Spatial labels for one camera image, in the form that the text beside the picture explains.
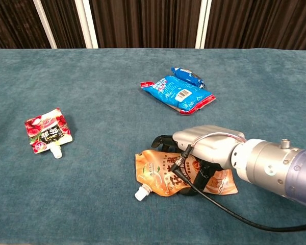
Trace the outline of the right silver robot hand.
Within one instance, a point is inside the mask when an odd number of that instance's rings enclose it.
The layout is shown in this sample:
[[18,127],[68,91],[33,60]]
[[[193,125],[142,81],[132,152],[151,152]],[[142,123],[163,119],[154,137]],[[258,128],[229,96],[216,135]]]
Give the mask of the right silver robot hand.
[[[239,131],[226,129],[219,126],[203,125],[175,132],[173,135],[161,135],[154,139],[152,148],[162,147],[168,153],[169,148],[174,148],[179,153],[179,158],[171,167],[171,172],[181,180],[190,180],[194,187],[181,190],[182,195],[196,195],[203,191],[217,172],[232,169],[231,155],[234,148],[245,143],[247,139]],[[190,156],[198,162],[198,173],[190,177],[185,173],[186,160]]]

